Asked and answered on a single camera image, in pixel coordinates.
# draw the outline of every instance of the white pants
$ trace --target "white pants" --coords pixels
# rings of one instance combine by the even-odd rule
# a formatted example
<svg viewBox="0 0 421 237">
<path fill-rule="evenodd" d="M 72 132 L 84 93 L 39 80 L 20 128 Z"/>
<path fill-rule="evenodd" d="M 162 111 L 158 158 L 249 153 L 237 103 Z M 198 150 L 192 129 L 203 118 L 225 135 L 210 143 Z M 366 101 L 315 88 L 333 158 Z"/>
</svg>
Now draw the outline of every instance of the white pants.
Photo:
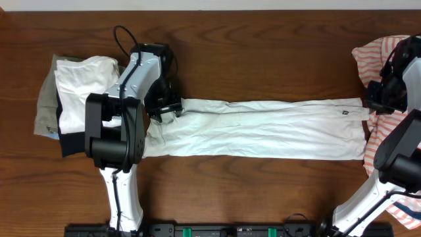
<svg viewBox="0 0 421 237">
<path fill-rule="evenodd" d="M 361 160 L 368 109 L 359 98 L 288 103 L 183 99 L 180 117 L 162 115 L 147 131 L 144 157 L 235 155 Z"/>
</svg>

